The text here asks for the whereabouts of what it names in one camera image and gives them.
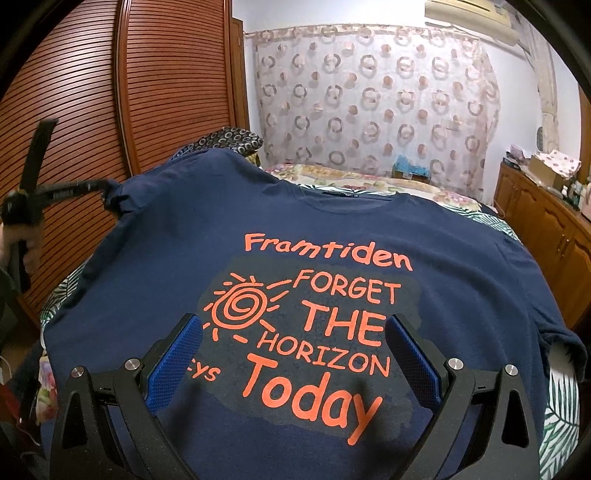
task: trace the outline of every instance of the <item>orange sun graphic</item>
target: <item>orange sun graphic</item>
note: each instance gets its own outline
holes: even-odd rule
[[[207,304],[204,312],[210,312],[212,316],[213,329],[212,339],[214,342],[219,340],[219,329],[225,330],[244,330],[250,325],[258,322],[270,332],[275,332],[275,327],[267,322],[262,316],[266,312],[273,312],[280,308],[276,303],[279,299],[287,295],[290,290],[284,290],[277,295],[268,298],[267,294],[272,294],[269,290],[290,285],[293,280],[282,280],[265,287],[264,284],[257,282],[254,275],[250,275],[249,280],[236,273],[230,273],[234,280],[225,281],[224,287],[227,290],[216,290],[214,295],[219,296],[215,302]],[[203,330],[211,326],[211,322],[203,324]],[[240,343],[248,343],[248,339],[235,333],[232,338]]]

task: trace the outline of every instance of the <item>silver bolt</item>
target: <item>silver bolt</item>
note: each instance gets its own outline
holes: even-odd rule
[[[70,375],[72,378],[79,378],[84,374],[84,367],[75,367],[72,369]]]
[[[136,370],[139,367],[139,360],[137,358],[130,358],[125,362],[125,369]]]
[[[447,364],[454,370],[461,370],[464,368],[464,362],[462,362],[459,358],[450,358],[447,361]]]
[[[507,372],[508,375],[514,377],[519,373],[519,370],[517,370],[515,365],[509,364],[505,367],[505,372]]]

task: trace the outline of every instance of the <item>patterned curtain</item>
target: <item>patterned curtain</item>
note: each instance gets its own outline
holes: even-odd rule
[[[252,34],[265,166],[391,176],[399,155],[480,199],[501,107],[482,43],[435,28],[313,25]]]

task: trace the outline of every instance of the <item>clamp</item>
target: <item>clamp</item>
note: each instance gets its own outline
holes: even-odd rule
[[[199,318],[183,316],[165,340],[118,370],[90,374],[75,367],[64,391],[53,434],[50,480],[136,480],[122,453],[107,406],[118,406],[153,480],[198,480],[172,447],[155,414],[169,405],[202,339]],[[517,368],[470,370],[446,359],[403,315],[386,321],[386,342],[421,406],[433,418],[391,480],[434,480],[471,405],[482,405],[470,445],[453,480],[537,480],[534,420]]]

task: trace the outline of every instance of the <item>person's arm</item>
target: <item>person's arm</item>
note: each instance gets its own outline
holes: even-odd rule
[[[13,244],[20,240],[27,242],[28,252],[23,259],[25,270],[33,275],[39,268],[41,247],[43,246],[43,227],[39,225],[4,225],[0,223],[0,268],[6,270]]]

